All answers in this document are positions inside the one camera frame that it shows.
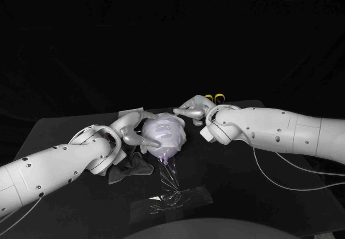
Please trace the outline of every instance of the black table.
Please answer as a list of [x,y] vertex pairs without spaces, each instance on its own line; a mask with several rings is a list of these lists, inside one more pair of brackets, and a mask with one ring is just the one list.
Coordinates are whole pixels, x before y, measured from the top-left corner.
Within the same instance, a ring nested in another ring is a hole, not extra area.
[[[261,101],[229,103],[265,107]],[[174,108],[148,110],[174,112]],[[181,189],[206,185],[214,203],[187,212],[187,218],[232,218],[261,223],[297,236],[310,236],[345,229],[345,210],[330,189],[298,192],[278,187],[262,174],[253,148],[242,141],[223,145],[209,143],[203,127],[187,122],[187,143],[175,156]],[[93,124],[110,125],[118,113],[41,119],[32,129],[15,160],[50,147],[69,143],[76,133]],[[261,166],[272,179],[292,188],[324,186],[317,174],[295,168],[276,153],[256,150]],[[311,169],[302,155],[282,154],[301,167]],[[12,238],[123,238],[164,223],[129,224],[131,203],[162,194],[158,159],[144,155],[157,170],[151,176],[128,177],[109,185],[109,178],[86,170],[79,180],[47,195],[21,223],[6,232]],[[0,232],[25,215],[27,205],[0,225]]]

